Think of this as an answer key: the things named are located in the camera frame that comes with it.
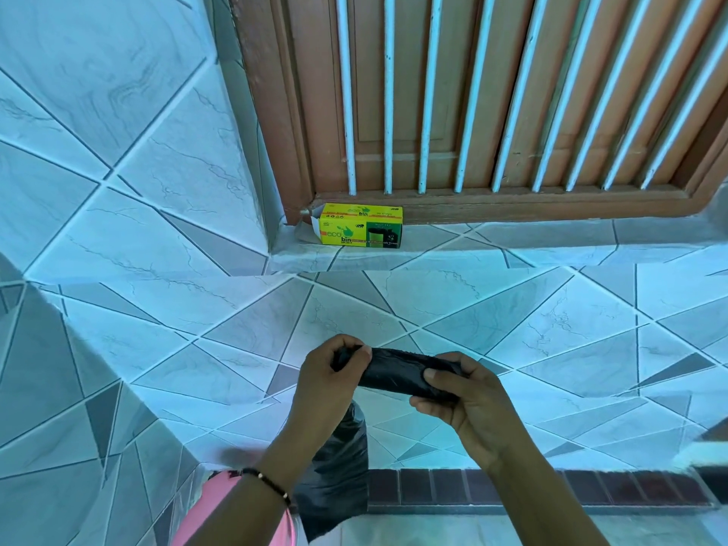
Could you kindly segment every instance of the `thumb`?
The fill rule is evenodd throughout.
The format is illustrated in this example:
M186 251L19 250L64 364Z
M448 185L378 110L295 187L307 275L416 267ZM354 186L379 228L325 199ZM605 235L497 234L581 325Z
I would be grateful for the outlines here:
M371 347L369 345L363 345L357 349L349 362L347 362L347 365L339 373L344 375L346 381L353 382L353 385L356 386L364 370L369 366L369 362L371 362Z
M422 375L424 380L436 389L451 392L460 398L472 398L473 386L468 378L449 371L433 370L432 367L428 367Z

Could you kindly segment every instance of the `person's right hand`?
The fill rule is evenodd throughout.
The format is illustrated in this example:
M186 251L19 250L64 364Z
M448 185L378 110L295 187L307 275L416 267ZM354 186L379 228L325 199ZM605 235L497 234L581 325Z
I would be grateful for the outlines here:
M535 448L498 376L461 352L437 358L458 362L468 377L448 371L424 371L427 383L460 397L455 405L412 397L418 412L451 425L470 457L485 471L496 469L509 452Z

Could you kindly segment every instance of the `pink bucket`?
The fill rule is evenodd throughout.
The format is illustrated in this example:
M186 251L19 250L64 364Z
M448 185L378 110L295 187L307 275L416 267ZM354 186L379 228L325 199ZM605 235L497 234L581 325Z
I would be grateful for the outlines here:
M202 486L202 496L180 523L172 546L184 546L205 519L240 480L227 471L220 472ZM283 514L270 546L296 546L296 525L288 510Z

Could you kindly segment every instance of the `black garbage bag roll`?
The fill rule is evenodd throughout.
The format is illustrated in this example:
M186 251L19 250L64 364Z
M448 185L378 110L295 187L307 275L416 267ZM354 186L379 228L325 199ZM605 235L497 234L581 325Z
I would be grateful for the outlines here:
M364 414L352 402L292 493L309 542L366 513L368 471Z
M357 348L340 348L333 357L331 367L341 370ZM422 372L428 367L444 370L464 376L460 364L435 358L434 356L416 355L413 352L398 351L394 348L372 348L371 363L364 370L359 385L381 391L400 392L416 397L429 398L440 402L457 402L458 397L446 391L436 389L428 384Z

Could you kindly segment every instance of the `yellow and green box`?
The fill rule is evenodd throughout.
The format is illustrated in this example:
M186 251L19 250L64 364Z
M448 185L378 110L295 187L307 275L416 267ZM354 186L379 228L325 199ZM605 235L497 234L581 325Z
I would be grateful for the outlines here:
M327 203L318 220L325 245L396 249L402 242L402 207Z

